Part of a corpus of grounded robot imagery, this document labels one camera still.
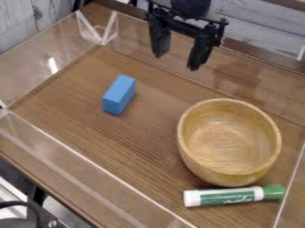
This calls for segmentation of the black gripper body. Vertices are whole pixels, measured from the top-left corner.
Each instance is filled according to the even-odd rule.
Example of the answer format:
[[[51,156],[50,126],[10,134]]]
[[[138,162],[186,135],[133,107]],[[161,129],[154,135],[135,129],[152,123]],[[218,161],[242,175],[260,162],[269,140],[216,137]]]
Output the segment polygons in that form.
[[[221,14],[212,12],[213,0],[148,0],[148,2],[149,14],[181,21],[185,24],[196,20],[216,26],[214,45],[221,45],[229,20]]]

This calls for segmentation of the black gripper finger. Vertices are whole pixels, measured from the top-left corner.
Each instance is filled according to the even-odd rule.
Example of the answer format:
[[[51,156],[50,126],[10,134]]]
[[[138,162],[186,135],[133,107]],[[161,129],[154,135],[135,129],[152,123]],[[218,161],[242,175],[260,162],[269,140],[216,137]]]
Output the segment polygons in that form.
[[[190,50],[188,68],[190,71],[200,69],[201,65],[209,60],[213,51],[213,37],[202,33],[194,38],[194,46]]]
[[[169,52],[172,40],[172,32],[164,20],[158,18],[150,19],[149,34],[152,50],[154,55],[160,58]]]

